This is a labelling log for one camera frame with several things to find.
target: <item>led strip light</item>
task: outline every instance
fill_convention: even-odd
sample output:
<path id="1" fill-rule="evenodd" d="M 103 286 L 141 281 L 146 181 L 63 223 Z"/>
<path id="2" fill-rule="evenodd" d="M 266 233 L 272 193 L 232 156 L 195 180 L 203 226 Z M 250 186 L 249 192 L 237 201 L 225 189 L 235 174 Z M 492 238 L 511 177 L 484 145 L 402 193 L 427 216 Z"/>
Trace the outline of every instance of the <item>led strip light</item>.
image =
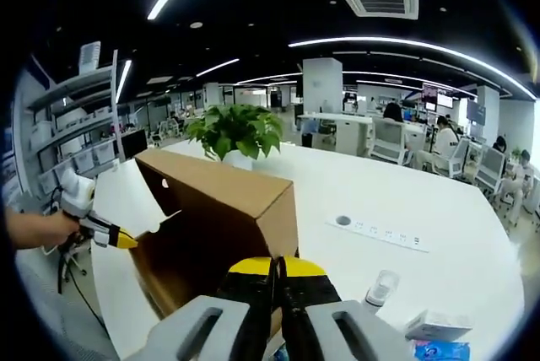
<path id="1" fill-rule="evenodd" d="M 289 47 L 299 47 L 299 46 L 309 46 L 309 45 L 318 45 L 321 43 L 332 43 L 332 42 L 381 42 L 381 43 L 394 43 L 398 45 L 407 45 L 407 46 L 416 46 L 422 47 L 424 49 L 430 49 L 432 51 L 440 51 L 447 55 L 454 57 L 460 57 L 463 60 L 474 63 L 480 67 L 488 69 L 490 72 L 497 74 L 506 81 L 514 84 L 518 89 L 523 93 L 527 94 L 532 100 L 536 100 L 537 97 L 531 91 L 529 91 L 523 84 L 518 82 L 516 79 L 512 78 L 510 75 L 502 72 L 497 67 L 493 67 L 486 62 L 483 62 L 476 57 L 466 55 L 459 51 L 454 51 L 443 46 L 432 45 L 430 43 L 419 42 L 417 40 L 407 40 L 407 39 L 398 39 L 398 38 L 386 38 L 383 36 L 347 36 L 341 38 L 327 38 L 327 39 L 316 39 L 316 40 L 306 40 L 303 42 L 291 43 Z"/>

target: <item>computer monitor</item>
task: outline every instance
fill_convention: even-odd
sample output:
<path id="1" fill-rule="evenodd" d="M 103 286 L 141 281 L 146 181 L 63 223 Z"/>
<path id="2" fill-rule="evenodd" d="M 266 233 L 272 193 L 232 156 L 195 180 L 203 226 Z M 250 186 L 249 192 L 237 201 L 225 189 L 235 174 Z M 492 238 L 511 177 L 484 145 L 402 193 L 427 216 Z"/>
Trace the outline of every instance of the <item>computer monitor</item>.
<path id="1" fill-rule="evenodd" d="M 423 84 L 422 87 L 422 102 L 426 104 L 437 105 L 437 95 L 439 94 L 439 89 L 431 84 Z"/>
<path id="2" fill-rule="evenodd" d="M 448 95 L 438 94 L 437 95 L 437 104 L 445 106 L 447 108 L 453 108 L 454 107 L 454 100 L 452 99 L 452 97 L 449 97 Z"/>
<path id="3" fill-rule="evenodd" d="M 486 124 L 486 107 L 469 100 L 467 102 L 467 119 L 484 126 Z"/>

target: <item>white column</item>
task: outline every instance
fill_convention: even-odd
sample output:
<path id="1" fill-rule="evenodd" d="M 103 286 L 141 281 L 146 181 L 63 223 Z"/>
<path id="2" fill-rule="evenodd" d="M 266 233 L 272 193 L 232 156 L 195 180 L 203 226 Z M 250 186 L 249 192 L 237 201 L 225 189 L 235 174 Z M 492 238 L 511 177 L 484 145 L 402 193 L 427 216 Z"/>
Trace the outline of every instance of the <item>white column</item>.
<path id="1" fill-rule="evenodd" d="M 482 136 L 486 143 L 491 146 L 499 136 L 499 91 L 486 85 L 477 88 L 478 103 L 486 107 L 486 123 L 483 126 Z"/>
<path id="2" fill-rule="evenodd" d="M 212 105 L 222 105 L 223 104 L 223 95 L 219 90 L 219 83 L 206 83 L 204 84 L 206 89 L 205 100 L 204 100 L 204 109 L 207 110 Z"/>
<path id="3" fill-rule="evenodd" d="M 331 57 L 304 60 L 304 110 L 341 112 L 343 65 Z"/>
<path id="4" fill-rule="evenodd" d="M 290 104 L 290 85 L 280 85 L 281 91 L 281 106 L 289 106 Z"/>

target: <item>black ceiling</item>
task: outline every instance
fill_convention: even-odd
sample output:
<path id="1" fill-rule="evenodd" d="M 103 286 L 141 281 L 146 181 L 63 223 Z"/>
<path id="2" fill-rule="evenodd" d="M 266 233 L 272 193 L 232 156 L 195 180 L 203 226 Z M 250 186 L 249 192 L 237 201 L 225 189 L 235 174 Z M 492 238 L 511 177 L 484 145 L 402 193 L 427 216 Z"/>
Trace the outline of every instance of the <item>black ceiling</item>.
<path id="1" fill-rule="evenodd" d="M 507 89 L 513 98 L 528 99 L 489 70 L 437 51 L 356 42 L 288 47 L 320 38 L 388 36 L 466 53 L 518 78 L 540 96 L 532 81 L 537 47 L 530 34 L 540 27 L 535 8 L 527 7 L 536 5 L 533 0 L 419 0 L 418 20 L 358 18 L 344 0 L 169 0 L 158 18 L 148 21 L 155 1 L 54 0 L 43 29 L 47 39 L 35 55 L 58 82 L 77 74 L 82 44 L 101 40 L 102 65 L 110 63 L 117 48 L 122 61 L 133 60 L 121 101 L 144 91 L 163 92 L 172 84 L 179 84 L 175 90 L 192 91 L 206 82 L 294 73 L 310 57 L 336 57 L 345 71 L 395 73 L 454 87 L 484 84 L 479 75 Z M 191 29 L 193 22 L 203 27 Z M 368 53 L 335 54 L 346 51 Z M 234 58 L 240 61 L 200 78 L 179 80 Z M 173 78 L 166 84 L 146 84 L 159 76 Z M 384 81 L 355 74 L 346 75 L 345 83 L 357 79 Z M 414 81 L 405 84 L 419 86 Z"/>

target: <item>white desk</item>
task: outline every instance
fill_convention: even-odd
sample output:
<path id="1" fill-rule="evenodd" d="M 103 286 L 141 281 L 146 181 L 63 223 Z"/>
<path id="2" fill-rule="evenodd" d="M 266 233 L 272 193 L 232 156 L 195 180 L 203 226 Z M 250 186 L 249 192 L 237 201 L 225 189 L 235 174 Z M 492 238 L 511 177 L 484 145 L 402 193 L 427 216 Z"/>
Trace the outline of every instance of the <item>white desk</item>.
<path id="1" fill-rule="evenodd" d="M 337 123 L 336 151 L 339 153 L 346 153 L 351 155 L 364 155 L 367 149 L 366 142 L 368 138 L 368 132 L 370 130 L 370 127 L 373 126 L 373 119 L 370 116 L 356 116 L 322 112 L 300 115 L 299 118 L 335 121 Z M 340 124 L 343 124 L 344 122 L 347 122 L 348 124 L 358 123 L 359 127 L 354 129 L 354 132 L 351 132 L 348 129 L 348 127 L 351 126 L 340 126 Z M 423 150 L 426 133 L 425 127 L 407 122 L 405 122 L 404 125 L 405 132 L 410 135 L 409 141 L 413 147 L 413 151 Z"/>
<path id="2" fill-rule="evenodd" d="M 286 144 L 281 149 L 254 170 L 294 181 L 300 254 L 327 271 L 342 299 L 361 300 L 380 270 L 393 270 L 401 281 L 378 313 L 382 319 L 401 328 L 425 308 L 468 315 L 474 329 L 462 340 L 471 343 L 472 360 L 491 358 L 521 318 L 523 288 L 516 250 L 477 188 L 370 159 Z M 203 156 L 195 143 L 166 150 Z M 449 203 L 453 197 L 460 197 L 458 209 Z M 132 161 L 99 176 L 94 207 L 134 234 L 163 218 Z M 340 213 L 419 234 L 429 253 L 325 224 Z M 125 358 L 145 343 L 158 318 L 126 252 L 93 246 L 92 259 L 101 312 Z"/>

